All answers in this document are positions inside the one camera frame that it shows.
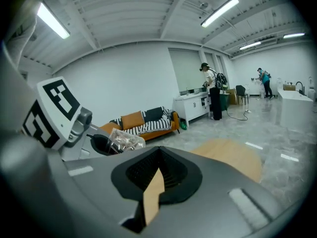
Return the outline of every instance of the chair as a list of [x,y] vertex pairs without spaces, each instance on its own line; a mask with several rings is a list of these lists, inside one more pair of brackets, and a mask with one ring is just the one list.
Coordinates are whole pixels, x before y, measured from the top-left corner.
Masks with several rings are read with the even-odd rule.
[[243,103],[243,96],[244,96],[244,105],[246,105],[246,96],[248,97],[248,104],[249,104],[249,95],[246,94],[246,89],[242,85],[236,86],[236,92],[238,96],[238,104],[239,104],[239,96],[241,96],[241,100]]

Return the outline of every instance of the sofa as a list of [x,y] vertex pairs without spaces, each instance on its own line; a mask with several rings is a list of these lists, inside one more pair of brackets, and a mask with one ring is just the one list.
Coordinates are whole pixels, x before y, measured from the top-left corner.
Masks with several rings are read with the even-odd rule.
[[[162,123],[162,117],[166,115],[166,109],[164,107],[158,107],[155,109],[147,110],[147,111],[138,111],[136,113],[129,114],[127,116],[122,116],[120,118],[111,120],[109,123],[101,126],[100,128],[104,131],[111,134],[112,130],[114,128],[124,130],[127,132],[131,131],[135,133],[135,130],[138,128],[144,127],[146,124],[149,124],[151,122],[155,123]],[[138,134],[138,136],[144,138],[144,140],[149,140],[156,138],[158,136],[170,133],[172,131],[177,130],[179,132],[179,121],[178,121],[178,114],[177,112],[173,111],[170,113],[170,119],[168,119],[170,122],[168,130],[159,130],[159,131],[153,131],[148,133],[141,133]]]

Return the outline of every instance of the black faucet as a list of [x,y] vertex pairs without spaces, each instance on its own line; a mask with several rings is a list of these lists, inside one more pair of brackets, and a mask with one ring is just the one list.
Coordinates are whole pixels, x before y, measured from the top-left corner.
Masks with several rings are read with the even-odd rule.
[[302,83],[301,83],[301,85],[302,85],[302,90],[299,90],[299,93],[302,94],[302,95],[305,95],[305,87],[303,87],[303,84],[302,84]]

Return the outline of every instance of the white ceiling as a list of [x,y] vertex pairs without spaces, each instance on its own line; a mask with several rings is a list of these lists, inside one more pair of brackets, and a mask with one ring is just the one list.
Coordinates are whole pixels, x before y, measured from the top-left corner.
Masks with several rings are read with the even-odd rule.
[[[55,71],[88,53],[123,43],[169,40],[240,55],[239,47],[257,40],[275,43],[285,33],[308,31],[288,0],[239,0],[209,27],[201,27],[228,0],[45,0],[70,32],[63,40],[38,18],[25,58]],[[206,10],[200,4],[207,2]]]

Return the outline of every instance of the glossy tile floor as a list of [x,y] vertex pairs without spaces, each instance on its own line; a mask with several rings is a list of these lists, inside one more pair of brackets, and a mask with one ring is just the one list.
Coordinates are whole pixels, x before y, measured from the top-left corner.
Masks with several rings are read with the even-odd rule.
[[[243,144],[256,144],[263,150],[248,147],[252,147],[262,160],[261,185],[287,208],[305,196],[317,169],[317,114],[312,111],[309,128],[289,130],[277,125],[278,103],[277,99],[250,98],[249,105],[231,105],[228,108],[232,117],[240,119],[244,118],[245,109],[250,110],[251,113],[246,113],[248,121],[232,119],[224,111],[220,121],[203,116],[191,121],[187,130],[180,129],[180,134],[172,132],[147,141],[147,145],[191,151],[212,138],[230,138]],[[281,158],[281,154],[299,161]]]

